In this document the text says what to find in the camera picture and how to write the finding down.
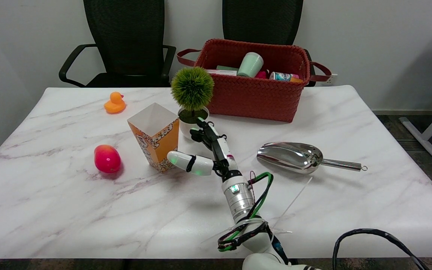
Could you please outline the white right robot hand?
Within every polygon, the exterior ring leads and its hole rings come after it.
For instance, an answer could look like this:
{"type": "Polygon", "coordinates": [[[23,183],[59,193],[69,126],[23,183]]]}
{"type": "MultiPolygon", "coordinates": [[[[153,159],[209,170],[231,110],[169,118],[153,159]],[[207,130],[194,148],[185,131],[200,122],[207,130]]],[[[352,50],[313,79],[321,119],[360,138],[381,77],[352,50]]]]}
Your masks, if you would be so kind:
{"type": "Polygon", "coordinates": [[[226,135],[219,135],[211,121],[205,121],[199,117],[196,124],[197,128],[190,130],[191,139],[203,143],[212,152],[214,159],[200,155],[188,155],[180,151],[170,151],[167,154],[168,161],[196,176],[210,176],[215,172],[223,182],[233,177],[242,176],[228,147],[226,135]]]}

